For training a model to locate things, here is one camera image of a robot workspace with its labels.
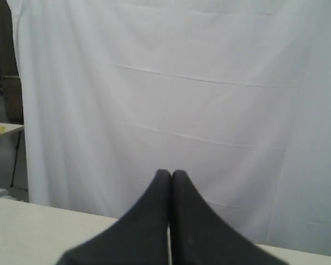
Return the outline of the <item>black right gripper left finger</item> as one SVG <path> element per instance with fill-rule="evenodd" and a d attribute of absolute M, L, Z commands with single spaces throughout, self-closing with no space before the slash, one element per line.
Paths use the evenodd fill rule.
<path fill-rule="evenodd" d="M 170 173 L 159 169 L 122 218 L 66 251 L 57 264 L 168 264 L 169 201 Z"/>

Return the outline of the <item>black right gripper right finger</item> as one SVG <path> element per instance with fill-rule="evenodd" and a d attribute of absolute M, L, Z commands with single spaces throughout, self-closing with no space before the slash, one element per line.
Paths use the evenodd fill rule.
<path fill-rule="evenodd" d="M 169 207 L 173 264 L 285 264 L 224 222 L 186 171 L 172 175 Z"/>

